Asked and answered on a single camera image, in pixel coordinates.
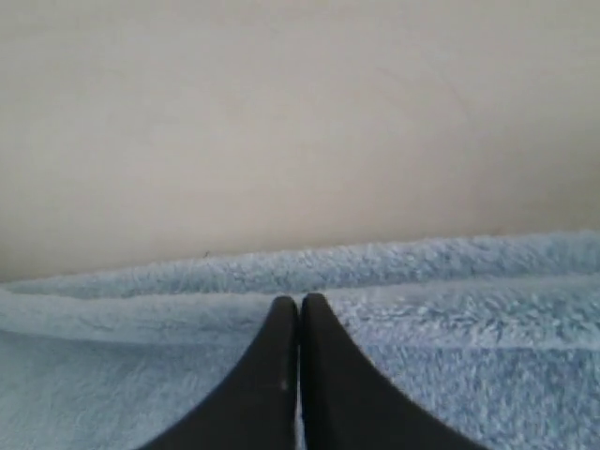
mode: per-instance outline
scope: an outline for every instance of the blue towel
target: blue towel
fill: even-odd
[[[492,450],[600,448],[600,234],[207,258],[0,286],[0,449],[134,449],[325,293],[373,363]]]

